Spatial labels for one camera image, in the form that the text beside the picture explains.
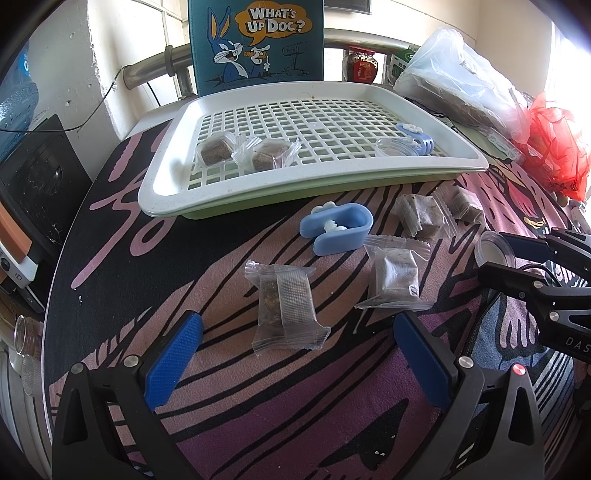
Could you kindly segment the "black wall television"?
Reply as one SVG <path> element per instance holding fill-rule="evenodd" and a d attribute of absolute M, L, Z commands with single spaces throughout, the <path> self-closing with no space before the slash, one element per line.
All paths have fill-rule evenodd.
<path fill-rule="evenodd" d="M 346 12 L 370 14 L 370 0 L 325 0 L 325 7 Z"/>

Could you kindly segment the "white power adapter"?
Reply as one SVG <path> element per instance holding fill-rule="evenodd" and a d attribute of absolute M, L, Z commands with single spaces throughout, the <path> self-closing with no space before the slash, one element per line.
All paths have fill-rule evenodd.
<path fill-rule="evenodd" d="M 0 243 L 0 249 L 2 270 L 19 289 L 26 288 L 34 280 L 38 265 L 28 256 L 18 261 L 3 243 Z"/>

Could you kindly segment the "blue water jug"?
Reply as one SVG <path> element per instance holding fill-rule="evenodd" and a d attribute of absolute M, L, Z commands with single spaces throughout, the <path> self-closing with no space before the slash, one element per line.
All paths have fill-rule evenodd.
<path fill-rule="evenodd" d="M 30 75 L 29 43 L 26 43 L 1 83 L 0 156 L 4 161 L 29 129 L 39 101 L 39 91 Z"/>

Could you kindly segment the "white perforated plastic tray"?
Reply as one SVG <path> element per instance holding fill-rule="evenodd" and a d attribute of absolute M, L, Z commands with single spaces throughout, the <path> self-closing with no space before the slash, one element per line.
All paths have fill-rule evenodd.
<path fill-rule="evenodd" d="M 421 127 L 435 141 L 428 156 L 377 157 L 376 141 L 407 138 L 397 123 Z M 244 173 L 228 162 L 203 167 L 197 144 L 216 132 L 301 143 L 289 166 Z M 151 217 L 202 219 L 329 193 L 484 172 L 472 144 L 391 90 L 344 82 L 256 85 L 196 98 L 172 119 L 139 188 Z"/>

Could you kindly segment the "brown cube packet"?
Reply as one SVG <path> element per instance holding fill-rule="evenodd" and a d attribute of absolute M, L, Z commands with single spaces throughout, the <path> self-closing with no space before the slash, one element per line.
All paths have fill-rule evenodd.
<path fill-rule="evenodd" d="M 211 167 L 231 160 L 235 148 L 235 134 L 228 131 L 216 132 L 197 144 L 195 159 L 199 165 Z"/>
<path fill-rule="evenodd" d="M 259 173 L 289 166 L 297 159 L 301 143 L 284 139 L 246 137 L 232 153 L 232 160 L 244 173 Z"/>
<path fill-rule="evenodd" d="M 256 355 L 271 349 L 321 350 L 331 328 L 315 315 L 311 275 L 315 268 L 266 265 L 253 260 L 245 264 L 245 278 L 259 290 Z"/>
<path fill-rule="evenodd" d="M 471 224 L 485 223 L 483 206 L 475 193 L 460 186 L 452 186 L 448 198 L 448 207 L 456 220 Z"/>
<path fill-rule="evenodd" d="M 356 309 L 429 310 L 434 301 L 422 292 L 421 279 L 432 247 L 413 238 L 369 235 L 363 243 L 372 263 L 369 293 Z"/>
<path fill-rule="evenodd" d="M 406 234 L 418 240 L 453 238 L 458 234 L 455 218 L 437 195 L 402 195 L 394 202 L 394 214 Z"/>

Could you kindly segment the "green white box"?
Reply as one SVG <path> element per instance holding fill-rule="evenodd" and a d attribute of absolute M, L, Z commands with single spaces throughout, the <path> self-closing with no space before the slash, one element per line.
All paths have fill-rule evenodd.
<path fill-rule="evenodd" d="M 406 70 L 417 51 L 417 48 L 410 47 L 387 56 L 385 64 L 385 78 L 386 82 L 390 86 L 394 86 L 398 78 L 401 76 L 401 73 Z"/>

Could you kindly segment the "red lidded jar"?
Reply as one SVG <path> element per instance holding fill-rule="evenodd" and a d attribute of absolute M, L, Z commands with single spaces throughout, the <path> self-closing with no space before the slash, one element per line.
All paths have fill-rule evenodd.
<path fill-rule="evenodd" d="M 346 51 L 344 70 L 346 81 L 372 84 L 377 77 L 378 68 L 374 50 L 349 47 Z"/>

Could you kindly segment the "red plastic bag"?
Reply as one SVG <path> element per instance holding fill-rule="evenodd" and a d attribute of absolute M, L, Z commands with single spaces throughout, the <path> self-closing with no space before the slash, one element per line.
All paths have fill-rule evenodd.
<path fill-rule="evenodd" d="M 529 136 L 513 140 L 522 168 L 545 190 L 585 202 L 590 174 L 590 143 L 571 111 L 544 93 L 525 112 Z"/>

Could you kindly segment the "blue flower clip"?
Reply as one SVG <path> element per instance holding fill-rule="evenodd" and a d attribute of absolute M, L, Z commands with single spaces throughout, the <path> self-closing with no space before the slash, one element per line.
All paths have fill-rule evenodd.
<path fill-rule="evenodd" d="M 419 156 L 428 156 L 434 151 L 433 137 L 425 133 L 421 127 L 410 123 L 397 123 L 396 128 L 407 137 L 405 143 Z"/>

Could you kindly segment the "colourful cartoon blanket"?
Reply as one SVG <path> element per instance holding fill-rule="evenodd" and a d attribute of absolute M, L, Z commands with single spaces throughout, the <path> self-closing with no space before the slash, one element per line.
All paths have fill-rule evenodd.
<path fill-rule="evenodd" d="M 590 258 L 519 165 L 204 220 L 120 143 L 43 334 L 57 479 L 586 479 Z"/>

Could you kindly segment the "clear plastic bag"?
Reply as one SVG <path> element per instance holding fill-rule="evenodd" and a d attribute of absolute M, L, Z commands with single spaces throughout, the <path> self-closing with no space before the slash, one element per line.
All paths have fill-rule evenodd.
<path fill-rule="evenodd" d="M 439 28 L 423 43 L 394 91 L 467 126 L 491 127 L 519 143 L 529 139 L 523 95 L 453 28 Z"/>

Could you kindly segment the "blue screw clip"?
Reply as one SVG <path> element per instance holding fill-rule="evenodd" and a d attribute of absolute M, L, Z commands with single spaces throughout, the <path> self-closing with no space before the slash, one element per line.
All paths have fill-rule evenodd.
<path fill-rule="evenodd" d="M 374 216 L 366 206 L 328 201 L 312 208 L 298 231 L 302 238 L 314 240 L 315 255 L 329 256 L 361 248 L 373 224 Z"/>

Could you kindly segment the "clear round dish lid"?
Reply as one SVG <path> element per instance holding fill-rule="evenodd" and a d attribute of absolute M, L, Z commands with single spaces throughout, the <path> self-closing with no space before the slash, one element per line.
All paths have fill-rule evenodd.
<path fill-rule="evenodd" d="M 509 242 L 499 233 L 484 231 L 474 249 L 474 256 L 478 267 L 485 263 L 515 268 L 516 257 Z"/>

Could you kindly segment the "metal bed rail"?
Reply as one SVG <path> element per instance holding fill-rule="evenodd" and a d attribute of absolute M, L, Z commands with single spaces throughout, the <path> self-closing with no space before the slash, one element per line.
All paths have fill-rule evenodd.
<path fill-rule="evenodd" d="M 386 55 L 408 48 L 419 48 L 416 44 L 383 35 L 325 28 L 325 47 L 346 49 L 352 46 L 367 48 Z M 122 78 L 125 87 L 132 90 L 160 76 L 174 77 L 179 71 L 191 65 L 192 56 L 189 44 L 178 47 L 167 46 L 162 53 L 125 66 Z"/>

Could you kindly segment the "black speaker cabinet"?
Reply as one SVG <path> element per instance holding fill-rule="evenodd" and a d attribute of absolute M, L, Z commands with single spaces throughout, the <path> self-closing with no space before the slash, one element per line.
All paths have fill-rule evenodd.
<path fill-rule="evenodd" d="M 54 114 L 1 163 L 1 201 L 42 255 L 55 261 L 91 186 Z"/>

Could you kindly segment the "teal Bugs Bunny tote bag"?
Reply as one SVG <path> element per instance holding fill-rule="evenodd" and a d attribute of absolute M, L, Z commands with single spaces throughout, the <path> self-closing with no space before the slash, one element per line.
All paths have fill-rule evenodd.
<path fill-rule="evenodd" d="M 197 94 L 324 79 L 322 0 L 187 3 Z"/>

